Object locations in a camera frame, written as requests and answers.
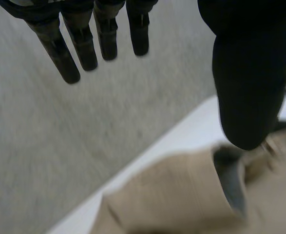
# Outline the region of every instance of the black fabric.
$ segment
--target black fabric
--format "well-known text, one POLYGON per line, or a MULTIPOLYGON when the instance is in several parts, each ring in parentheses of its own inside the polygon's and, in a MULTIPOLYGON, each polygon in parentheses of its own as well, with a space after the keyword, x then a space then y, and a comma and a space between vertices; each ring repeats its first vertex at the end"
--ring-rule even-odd
POLYGON ((252 2, 198 0, 216 34, 212 70, 222 127, 245 150, 275 127, 286 84, 286 2, 252 2))
POLYGON ((9 0, 0 0, 0 6, 13 17, 25 21, 39 22, 54 19, 61 11, 67 13, 85 12, 92 9, 94 4, 94 0, 66 0, 53 3, 42 2, 34 6, 19 6, 9 0))
POLYGON ((54 19, 59 15, 59 2, 40 4, 35 6, 18 6, 9 0, 0 0, 3 7, 12 16, 27 21, 44 21, 54 19))

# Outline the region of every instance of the black glove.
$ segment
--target black glove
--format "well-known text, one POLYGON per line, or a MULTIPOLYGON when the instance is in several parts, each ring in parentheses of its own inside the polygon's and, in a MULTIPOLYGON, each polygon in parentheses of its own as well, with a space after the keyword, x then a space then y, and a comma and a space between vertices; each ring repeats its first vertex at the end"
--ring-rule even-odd
MULTIPOLYGON (((137 56, 148 52, 148 13, 158 0, 127 0, 131 39, 137 56)), ((105 60, 117 57, 116 16, 124 0, 0 0, 0 5, 12 16, 23 19, 37 34, 63 79, 73 84, 80 73, 59 30, 59 13, 85 71, 97 67, 93 35, 89 21, 94 9, 100 49, 105 60)))

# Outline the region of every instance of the floor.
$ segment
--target floor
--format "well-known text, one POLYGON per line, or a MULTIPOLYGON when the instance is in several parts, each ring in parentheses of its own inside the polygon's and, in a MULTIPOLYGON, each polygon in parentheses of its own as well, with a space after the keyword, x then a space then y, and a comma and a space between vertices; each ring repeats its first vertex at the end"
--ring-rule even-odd
POLYGON ((118 59, 104 62, 95 37, 99 67, 79 65, 70 86, 28 26, 0 8, 0 234, 45 233, 214 93, 214 35, 196 1, 159 1, 150 18, 147 57, 133 54, 123 9, 118 59))

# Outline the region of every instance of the gray carpet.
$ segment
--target gray carpet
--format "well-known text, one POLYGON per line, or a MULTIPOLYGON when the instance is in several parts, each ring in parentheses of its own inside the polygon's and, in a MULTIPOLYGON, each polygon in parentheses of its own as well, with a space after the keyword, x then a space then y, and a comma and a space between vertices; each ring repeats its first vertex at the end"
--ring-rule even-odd
POLYGON ((0 234, 44 233, 214 93, 214 35, 197 2, 161 0, 150 18, 146 58, 133 54, 123 9, 118 59, 104 62, 95 36, 99 67, 79 65, 69 86, 37 36, 0 8, 0 234))

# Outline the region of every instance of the gloved hand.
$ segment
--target gloved hand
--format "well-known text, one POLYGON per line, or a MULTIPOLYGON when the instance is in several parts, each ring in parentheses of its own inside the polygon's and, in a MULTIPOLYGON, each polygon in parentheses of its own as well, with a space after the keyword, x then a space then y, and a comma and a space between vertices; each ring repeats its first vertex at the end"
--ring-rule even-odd
MULTIPOLYGON (((153 6, 158 0, 127 0, 131 40, 137 56, 149 49, 148 25, 153 6)), ((12 16, 23 19, 37 34, 59 73, 68 84, 77 83, 80 73, 59 30, 59 13, 85 71, 97 67, 93 35, 89 27, 94 12, 98 39, 105 60, 117 57, 116 16, 125 0, 0 0, 12 16)))

